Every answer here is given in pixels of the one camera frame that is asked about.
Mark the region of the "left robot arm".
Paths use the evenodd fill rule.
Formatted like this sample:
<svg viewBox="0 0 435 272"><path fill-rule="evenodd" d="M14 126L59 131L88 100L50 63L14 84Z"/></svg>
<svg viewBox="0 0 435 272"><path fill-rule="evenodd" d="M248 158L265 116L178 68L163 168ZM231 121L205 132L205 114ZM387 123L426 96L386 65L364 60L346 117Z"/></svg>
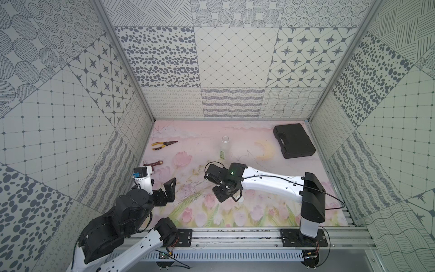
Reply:
<svg viewBox="0 0 435 272"><path fill-rule="evenodd" d="M115 205L86 225L74 244L69 272L124 272L160 247L172 246L177 240L177 227L170 218L162 218L147 235L113 261L107 257L124 244L125 239L142 232L142 224L152 218L156 206L172 203L176 196L175 178L164 189L148 192L139 186L117 197Z"/></svg>

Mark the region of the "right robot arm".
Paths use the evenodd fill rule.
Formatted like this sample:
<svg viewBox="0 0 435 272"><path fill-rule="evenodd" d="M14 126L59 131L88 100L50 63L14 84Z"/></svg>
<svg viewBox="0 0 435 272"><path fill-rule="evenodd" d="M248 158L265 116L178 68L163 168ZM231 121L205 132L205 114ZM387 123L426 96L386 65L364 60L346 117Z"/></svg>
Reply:
<svg viewBox="0 0 435 272"><path fill-rule="evenodd" d="M301 204L299 235L314 239L321 223L326 220L326 190L316 175L284 176L257 170L246 164L231 163L228 168L211 162L205 166L204 179L215 186L213 192L222 203L245 190L256 190L279 195Z"/></svg>

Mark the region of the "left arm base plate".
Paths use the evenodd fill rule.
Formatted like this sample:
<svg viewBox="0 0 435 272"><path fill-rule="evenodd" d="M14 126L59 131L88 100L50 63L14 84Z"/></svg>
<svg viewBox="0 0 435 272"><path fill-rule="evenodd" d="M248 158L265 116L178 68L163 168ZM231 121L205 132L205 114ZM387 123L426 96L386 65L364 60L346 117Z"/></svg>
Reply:
<svg viewBox="0 0 435 272"><path fill-rule="evenodd" d="M178 229L174 238L174 243L170 245L171 248L189 248L193 236L192 229Z"/></svg>

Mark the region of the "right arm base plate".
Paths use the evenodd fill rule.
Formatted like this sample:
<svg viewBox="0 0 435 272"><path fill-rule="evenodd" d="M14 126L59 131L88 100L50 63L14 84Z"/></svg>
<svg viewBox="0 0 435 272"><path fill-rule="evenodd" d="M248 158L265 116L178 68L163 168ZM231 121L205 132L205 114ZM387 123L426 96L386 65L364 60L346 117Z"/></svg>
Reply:
<svg viewBox="0 0 435 272"><path fill-rule="evenodd" d="M279 231L283 247L328 247L328 238L323 229L317 230L315 238L304 236L299 229L284 228Z"/></svg>

